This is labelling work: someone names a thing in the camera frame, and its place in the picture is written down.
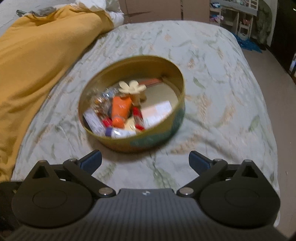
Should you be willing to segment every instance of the orange tube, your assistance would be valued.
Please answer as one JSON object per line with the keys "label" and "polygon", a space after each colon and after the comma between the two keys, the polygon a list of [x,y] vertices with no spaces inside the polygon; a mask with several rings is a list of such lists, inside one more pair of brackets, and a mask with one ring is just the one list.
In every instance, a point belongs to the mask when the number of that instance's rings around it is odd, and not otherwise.
{"label": "orange tube", "polygon": [[115,96],[112,102],[112,124],[117,128],[124,128],[124,123],[131,108],[131,98],[129,96]]}

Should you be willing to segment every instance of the yellow blanket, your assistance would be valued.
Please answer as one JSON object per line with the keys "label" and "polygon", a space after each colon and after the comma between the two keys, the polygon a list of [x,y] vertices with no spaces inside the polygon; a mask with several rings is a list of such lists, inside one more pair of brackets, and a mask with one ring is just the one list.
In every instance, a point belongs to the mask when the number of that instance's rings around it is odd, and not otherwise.
{"label": "yellow blanket", "polygon": [[106,12],[67,5],[47,17],[21,17],[0,37],[0,182],[11,178],[22,139],[51,88],[111,29]]}

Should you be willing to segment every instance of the floor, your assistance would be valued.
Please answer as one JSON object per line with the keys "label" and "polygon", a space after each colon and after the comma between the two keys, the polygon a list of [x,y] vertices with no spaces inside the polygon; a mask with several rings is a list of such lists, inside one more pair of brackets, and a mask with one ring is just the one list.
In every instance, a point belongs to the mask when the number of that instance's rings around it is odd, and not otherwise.
{"label": "floor", "polygon": [[265,98],[276,139],[281,192],[280,232],[296,231],[296,85],[268,51],[244,50]]}

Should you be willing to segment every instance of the bed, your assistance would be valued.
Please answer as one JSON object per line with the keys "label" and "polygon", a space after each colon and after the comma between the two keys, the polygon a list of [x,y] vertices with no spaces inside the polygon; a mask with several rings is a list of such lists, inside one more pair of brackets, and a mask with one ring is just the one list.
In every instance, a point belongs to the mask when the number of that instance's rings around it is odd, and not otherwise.
{"label": "bed", "polygon": [[[77,106],[87,82],[111,63],[157,55],[181,70],[186,114],[174,137],[138,154],[109,150],[81,126]],[[120,188],[172,188],[196,178],[188,154],[196,150],[231,164],[252,159],[279,194],[277,148],[260,87],[235,37],[218,26],[191,21],[122,25],[104,34],[54,86],[19,149],[12,180],[23,180],[38,160],[59,164],[94,149],[103,155],[93,174]]]}

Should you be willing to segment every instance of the black door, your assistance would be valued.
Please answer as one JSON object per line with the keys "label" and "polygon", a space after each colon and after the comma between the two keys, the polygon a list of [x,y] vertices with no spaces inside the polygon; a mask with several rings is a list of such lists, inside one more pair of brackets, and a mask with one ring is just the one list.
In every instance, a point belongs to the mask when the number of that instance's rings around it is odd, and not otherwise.
{"label": "black door", "polygon": [[271,52],[288,71],[296,52],[296,3],[279,0]]}

